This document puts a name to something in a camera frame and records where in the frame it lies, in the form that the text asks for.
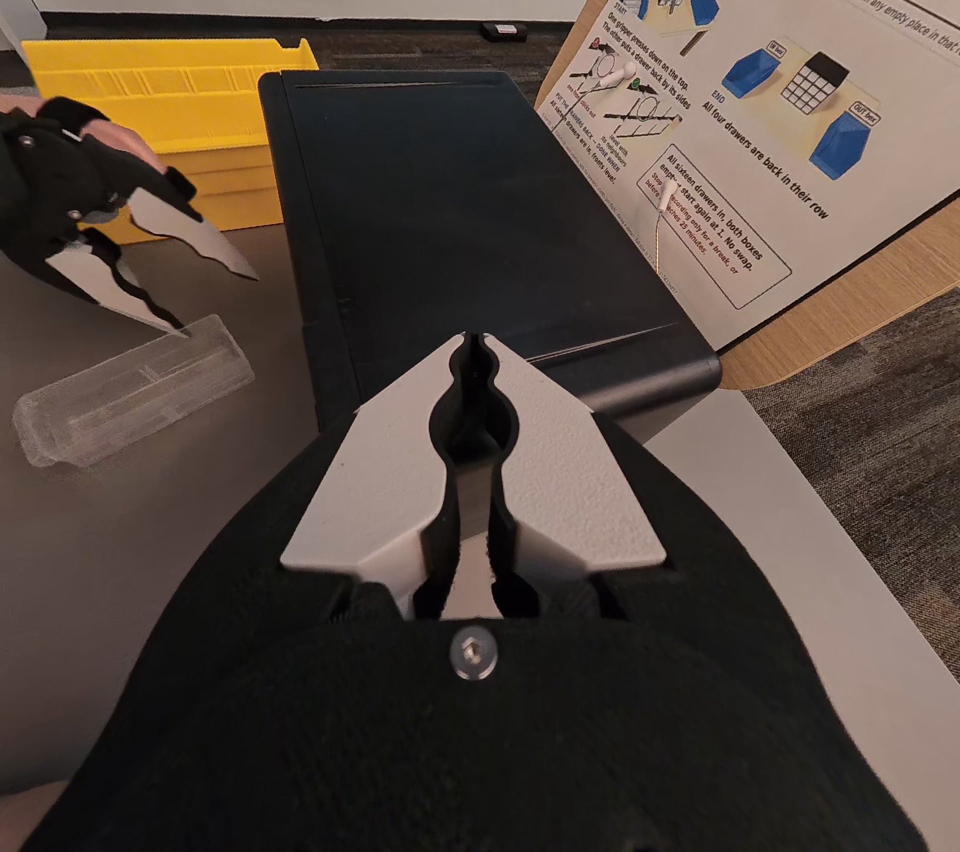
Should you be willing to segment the clear plastic drawer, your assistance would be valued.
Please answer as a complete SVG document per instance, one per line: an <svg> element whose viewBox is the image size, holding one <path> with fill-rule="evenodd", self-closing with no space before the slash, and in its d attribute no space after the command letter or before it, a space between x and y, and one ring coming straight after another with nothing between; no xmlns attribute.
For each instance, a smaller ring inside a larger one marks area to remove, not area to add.
<svg viewBox="0 0 960 852"><path fill-rule="evenodd" d="M210 315L22 395L11 422L32 466L87 467L255 380Z"/></svg>

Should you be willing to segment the black drawer cabinet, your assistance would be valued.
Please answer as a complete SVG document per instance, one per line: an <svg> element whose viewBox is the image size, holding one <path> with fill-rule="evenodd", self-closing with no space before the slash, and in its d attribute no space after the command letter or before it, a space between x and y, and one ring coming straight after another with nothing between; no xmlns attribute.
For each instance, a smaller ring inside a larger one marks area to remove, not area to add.
<svg viewBox="0 0 960 852"><path fill-rule="evenodd" d="M639 441L717 354L501 71L284 70L258 93L318 426L490 333Z"/></svg>

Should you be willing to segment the yellow plastic bin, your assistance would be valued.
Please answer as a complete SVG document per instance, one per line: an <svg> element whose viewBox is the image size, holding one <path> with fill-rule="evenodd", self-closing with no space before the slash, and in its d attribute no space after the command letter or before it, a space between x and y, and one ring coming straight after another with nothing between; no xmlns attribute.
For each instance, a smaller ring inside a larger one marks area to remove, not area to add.
<svg viewBox="0 0 960 852"><path fill-rule="evenodd" d="M315 71L306 38L24 42L39 93L63 96L136 131L196 187L195 209L220 231L282 223L258 81Z"/></svg>

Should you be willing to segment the white instruction poster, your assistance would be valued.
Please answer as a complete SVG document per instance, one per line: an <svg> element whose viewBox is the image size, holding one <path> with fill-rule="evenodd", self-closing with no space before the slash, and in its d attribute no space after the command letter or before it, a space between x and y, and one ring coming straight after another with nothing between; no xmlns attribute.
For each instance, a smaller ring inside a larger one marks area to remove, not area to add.
<svg viewBox="0 0 960 852"><path fill-rule="evenodd" d="M719 351L958 193L959 0L601 0L537 113Z"/></svg>

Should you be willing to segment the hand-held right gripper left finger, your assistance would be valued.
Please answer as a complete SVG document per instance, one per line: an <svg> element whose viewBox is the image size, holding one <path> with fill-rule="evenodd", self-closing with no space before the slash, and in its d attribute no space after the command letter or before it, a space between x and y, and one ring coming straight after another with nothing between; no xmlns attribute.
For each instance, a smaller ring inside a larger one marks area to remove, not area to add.
<svg viewBox="0 0 960 852"><path fill-rule="evenodd" d="M460 558L449 445L463 420L467 333L453 335L364 402L280 563L383 584L404 616L438 619Z"/></svg>

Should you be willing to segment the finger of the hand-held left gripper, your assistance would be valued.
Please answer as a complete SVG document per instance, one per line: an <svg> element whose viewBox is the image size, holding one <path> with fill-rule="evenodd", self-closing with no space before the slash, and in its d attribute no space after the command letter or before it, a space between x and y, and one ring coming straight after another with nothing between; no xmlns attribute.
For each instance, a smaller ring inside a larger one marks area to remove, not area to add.
<svg viewBox="0 0 960 852"><path fill-rule="evenodd" d="M45 259L45 264L58 272L101 307L132 318L164 334L182 338L188 332L176 321L160 317L143 298L143 294L126 291L108 261L87 244L68 243L61 251Z"/></svg>
<svg viewBox="0 0 960 852"><path fill-rule="evenodd" d="M144 188L132 193L127 206L131 221L141 231L176 239L200 257L220 263L232 274L258 281L258 273L247 259L205 218L195 219Z"/></svg>

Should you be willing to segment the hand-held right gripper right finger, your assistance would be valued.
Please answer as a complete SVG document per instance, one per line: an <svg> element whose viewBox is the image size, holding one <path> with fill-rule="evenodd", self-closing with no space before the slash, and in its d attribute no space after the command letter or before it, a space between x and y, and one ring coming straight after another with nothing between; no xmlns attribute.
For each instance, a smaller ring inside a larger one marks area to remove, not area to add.
<svg viewBox="0 0 960 852"><path fill-rule="evenodd" d="M593 411L490 333L480 336L491 434L487 554L506 618L534 618L558 590L657 568L667 553Z"/></svg>

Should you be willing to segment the person's leg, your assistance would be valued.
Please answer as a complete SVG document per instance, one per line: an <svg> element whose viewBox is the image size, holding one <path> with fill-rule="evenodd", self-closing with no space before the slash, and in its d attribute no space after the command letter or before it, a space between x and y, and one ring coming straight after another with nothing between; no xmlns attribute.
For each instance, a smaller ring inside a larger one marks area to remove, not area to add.
<svg viewBox="0 0 960 852"><path fill-rule="evenodd" d="M58 781L1 795L1 851L19 851L68 784Z"/></svg>

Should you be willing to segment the instruction poster on board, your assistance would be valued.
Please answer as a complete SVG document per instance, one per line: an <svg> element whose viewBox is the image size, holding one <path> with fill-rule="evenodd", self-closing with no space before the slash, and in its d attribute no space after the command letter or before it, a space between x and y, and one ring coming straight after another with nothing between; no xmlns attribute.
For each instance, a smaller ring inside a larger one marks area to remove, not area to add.
<svg viewBox="0 0 960 852"><path fill-rule="evenodd" d="M944 198L869 255L719 351L721 390L783 382L959 283L959 198Z"/></svg>

